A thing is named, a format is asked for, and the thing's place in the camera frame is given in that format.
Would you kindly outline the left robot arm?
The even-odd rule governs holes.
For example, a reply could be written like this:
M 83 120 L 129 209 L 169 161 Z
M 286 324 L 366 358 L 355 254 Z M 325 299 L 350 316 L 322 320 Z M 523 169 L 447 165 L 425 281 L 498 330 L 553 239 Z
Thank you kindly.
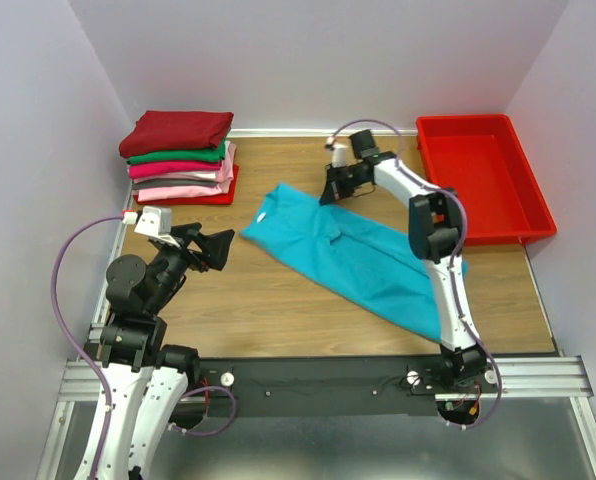
M 204 235 L 198 223 L 154 240 L 150 262 L 121 255 L 107 268 L 107 323 L 100 336 L 104 377 L 79 479 L 144 479 L 178 401 L 200 383 L 198 352 L 163 342 L 160 312 L 188 271 L 224 268 L 233 230 Z

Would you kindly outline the teal t shirt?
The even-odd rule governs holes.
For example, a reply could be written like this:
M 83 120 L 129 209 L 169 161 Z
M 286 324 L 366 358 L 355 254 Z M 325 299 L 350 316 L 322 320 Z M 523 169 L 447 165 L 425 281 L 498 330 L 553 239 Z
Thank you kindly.
M 314 283 L 434 343 L 432 281 L 408 236 L 280 183 L 242 236 Z

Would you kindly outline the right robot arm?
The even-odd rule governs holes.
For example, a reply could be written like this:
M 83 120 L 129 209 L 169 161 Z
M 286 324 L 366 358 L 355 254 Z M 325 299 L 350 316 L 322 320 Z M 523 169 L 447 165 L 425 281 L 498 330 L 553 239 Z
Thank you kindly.
M 488 367 L 463 279 L 466 211 L 454 191 L 422 179 L 396 153 L 380 150 L 369 129 L 355 132 L 349 141 L 346 146 L 330 136 L 325 142 L 331 162 L 320 203 L 350 198 L 370 184 L 407 207 L 409 245 L 427 269 L 439 312 L 439 381 L 446 389 L 465 387 Z

